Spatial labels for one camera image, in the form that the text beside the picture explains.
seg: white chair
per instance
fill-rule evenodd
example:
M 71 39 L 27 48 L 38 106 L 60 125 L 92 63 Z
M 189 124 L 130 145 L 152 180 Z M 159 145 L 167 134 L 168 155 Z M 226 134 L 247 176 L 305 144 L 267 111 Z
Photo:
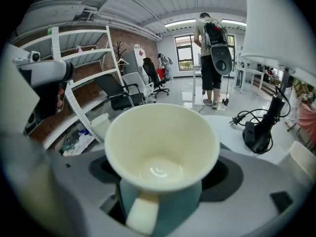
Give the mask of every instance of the white chair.
M 294 141 L 289 151 L 290 154 L 279 166 L 307 189 L 311 189 L 316 182 L 316 156 L 298 141 Z
M 138 85 L 139 91 L 144 94 L 146 100 L 153 101 L 154 103 L 156 102 L 155 99 L 149 98 L 149 96 L 154 92 L 153 82 L 149 83 L 148 85 L 145 85 L 144 81 L 137 72 L 126 74 L 122 76 L 122 79 L 127 85 L 136 83 Z M 130 95 L 138 93 L 138 90 L 135 86 L 129 87 L 128 90 Z

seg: brick wall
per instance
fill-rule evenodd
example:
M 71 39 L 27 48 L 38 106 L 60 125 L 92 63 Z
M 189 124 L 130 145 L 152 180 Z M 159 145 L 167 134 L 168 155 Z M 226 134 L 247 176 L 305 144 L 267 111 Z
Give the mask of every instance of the brick wall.
M 102 26 L 64 26 L 60 27 L 60 32 L 66 32 L 66 31 L 74 31 L 74 30 L 82 30 L 82 29 L 105 29 L 105 27 Z M 15 46 L 22 46 L 32 40 L 36 40 L 42 36 L 45 36 L 47 34 L 47 30 L 40 31 L 37 33 L 34 33 L 33 35 L 27 36 L 18 42 L 15 43 Z M 140 46 L 145 50 L 146 57 L 151 58 L 154 65 L 157 67 L 159 65 L 159 61 L 157 59 L 157 46 L 156 43 L 152 40 L 146 39 L 145 37 L 135 35 L 126 31 L 110 28 L 110 35 L 112 39 L 112 44 L 116 45 L 117 42 L 121 41 L 122 44 L 122 50 L 125 48 L 127 49 L 126 52 L 133 49 L 134 44 L 140 44 Z M 98 48 L 104 48 L 107 42 L 107 37 L 104 35 L 97 43 Z M 76 51 L 67 51 L 62 53 L 62 56 L 66 56 L 69 54 L 72 54 Z M 114 68 L 113 60 L 110 53 L 107 53 L 105 57 L 104 62 L 104 70 L 112 69 Z M 90 75 L 96 74 L 98 72 L 101 72 L 102 68 L 100 66 L 100 63 L 93 63 L 86 66 L 79 67 L 75 69 L 73 80 L 78 81 L 82 78 L 88 77 Z M 97 97 L 99 95 L 101 88 L 95 84 L 94 82 L 88 83 L 76 90 L 74 90 L 74 95 L 79 103 L 80 106 L 83 106 L 93 98 Z M 39 142 L 42 142 L 45 137 L 60 124 L 63 119 L 71 115 L 73 111 L 71 110 L 67 100 L 65 100 L 65 104 L 63 107 L 63 110 L 59 113 L 57 113 L 54 116 L 48 117 L 45 119 L 31 134 L 30 137 L 32 139 L 35 139 Z

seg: metal shelving unit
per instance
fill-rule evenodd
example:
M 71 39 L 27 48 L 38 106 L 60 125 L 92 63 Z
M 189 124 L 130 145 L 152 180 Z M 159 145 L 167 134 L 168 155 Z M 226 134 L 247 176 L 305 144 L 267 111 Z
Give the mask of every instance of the metal shelving unit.
M 96 45 L 96 43 L 104 34 L 107 34 L 108 36 L 106 48 L 94 49 L 61 57 L 62 51 L 71 50 L 77 45 L 80 45 L 81 47 Z M 123 85 L 123 81 L 119 72 L 119 67 L 117 65 L 117 61 L 113 51 L 109 27 L 106 26 L 106 30 L 78 30 L 63 33 L 59 33 L 58 27 L 53 27 L 51 35 L 31 41 L 30 43 L 23 45 L 21 48 L 26 51 L 38 51 L 44 58 L 52 55 L 55 60 L 64 60 L 67 62 L 71 62 L 73 63 L 75 68 L 89 63 L 97 62 L 107 52 L 111 53 L 115 65 L 114 69 L 91 75 L 76 82 L 73 82 L 71 80 L 68 83 L 65 90 L 65 96 L 74 113 L 67 117 L 62 123 L 60 123 L 45 138 L 43 145 L 47 149 L 63 132 L 65 132 L 72 124 L 74 124 L 78 120 L 81 121 L 81 123 L 90 132 L 94 139 L 96 139 L 98 142 L 102 142 L 103 138 L 99 138 L 94 133 L 93 128 L 91 127 L 91 122 L 88 120 L 85 114 L 92 110 L 94 107 L 103 103 L 107 99 L 107 96 L 102 95 L 96 97 L 95 99 L 92 99 L 87 104 L 85 104 L 83 107 L 80 107 L 73 94 L 73 90 L 97 77 L 114 72 L 117 72 L 120 83 Z

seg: white floor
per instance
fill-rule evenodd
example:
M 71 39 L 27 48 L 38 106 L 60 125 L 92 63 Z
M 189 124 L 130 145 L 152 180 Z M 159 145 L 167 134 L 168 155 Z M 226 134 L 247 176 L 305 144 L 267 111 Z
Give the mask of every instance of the white floor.
M 202 99 L 206 98 L 206 95 L 202 96 L 202 80 L 201 78 L 196 79 L 196 95 L 193 95 L 193 78 L 178 78 L 173 82 L 166 84 L 165 88 L 170 89 L 169 96 L 166 93 L 161 92 L 157 96 L 157 103 L 170 103 L 181 105 L 186 108 L 193 109 L 194 111 L 200 111 L 204 106 L 202 104 Z M 226 90 L 228 84 L 228 97 L 229 103 L 227 106 L 222 104 L 222 99 L 226 99 Z M 222 89 L 220 104 L 217 110 L 213 110 L 210 106 L 205 106 L 200 114 L 202 115 L 223 115 L 229 117 L 235 117 L 240 111 L 253 110 L 257 108 L 267 109 L 269 108 L 272 97 L 263 91 L 259 92 L 257 95 L 258 88 L 251 86 L 247 83 L 245 85 L 243 94 L 240 94 L 240 88 L 234 89 L 234 79 L 222 80 Z M 103 112 L 108 112 L 110 119 L 116 118 L 121 112 L 114 112 L 109 105 L 105 104 L 103 107 Z M 255 112 L 256 116 L 262 116 L 264 111 Z M 288 150 L 295 140 L 297 140 L 296 131 L 292 130 L 287 132 L 287 125 L 284 120 L 281 119 L 272 129 L 272 136 L 274 143 L 278 144 L 283 150 Z M 88 151 L 94 151 L 104 148 L 103 143 L 93 143 L 88 147 Z

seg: ceiling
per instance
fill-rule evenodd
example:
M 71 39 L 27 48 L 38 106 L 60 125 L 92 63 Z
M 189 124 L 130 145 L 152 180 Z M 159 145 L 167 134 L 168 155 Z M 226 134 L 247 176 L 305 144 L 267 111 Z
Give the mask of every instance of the ceiling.
M 246 0 L 41 0 L 30 6 L 17 33 L 26 35 L 36 29 L 70 22 L 98 22 L 112 25 L 148 38 L 160 39 L 160 33 L 194 24 L 172 28 L 164 25 L 198 18 L 208 12 L 218 21 L 231 19 L 246 22 Z M 227 24 L 244 33 L 245 27 Z

